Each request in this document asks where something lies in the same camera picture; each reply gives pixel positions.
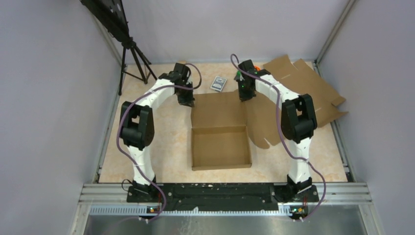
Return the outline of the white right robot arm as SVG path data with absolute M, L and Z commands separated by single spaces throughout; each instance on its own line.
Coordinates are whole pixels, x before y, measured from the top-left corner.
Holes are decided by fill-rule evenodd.
M 312 186 L 309 149 L 318 126 L 313 99 L 309 94 L 299 94 L 285 87 L 269 71 L 257 70 L 252 60 L 243 61 L 235 68 L 240 72 L 235 80 L 241 101 L 261 93 L 276 105 L 278 135 L 292 159 L 286 193 L 290 200 L 299 202 Z

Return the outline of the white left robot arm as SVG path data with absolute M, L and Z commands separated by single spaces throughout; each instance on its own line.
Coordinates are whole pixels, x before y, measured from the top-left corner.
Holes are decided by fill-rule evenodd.
M 133 102 L 125 101 L 121 106 L 117 137 L 127 147 L 126 156 L 133 163 L 132 193 L 138 193 L 144 202 L 154 201 L 158 191 L 149 148 L 155 135 L 153 111 L 173 95 L 177 96 L 179 105 L 194 107 L 195 86 L 190 66 L 190 63 L 176 63 L 172 71 L 162 73 L 141 97 Z

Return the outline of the brown cardboard box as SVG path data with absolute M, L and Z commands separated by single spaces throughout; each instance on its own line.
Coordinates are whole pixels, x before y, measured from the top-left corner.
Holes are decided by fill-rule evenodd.
M 256 93 L 247 101 L 238 91 L 195 95 L 191 110 L 192 170 L 249 168 L 252 148 L 280 143 L 276 105 Z
M 298 94 L 309 94 L 314 103 L 318 127 L 348 114 L 340 111 L 338 106 L 346 99 L 322 77 L 320 77 L 308 64 L 298 59 L 291 62 L 288 55 L 273 59 L 263 65 L 273 77 L 288 89 Z

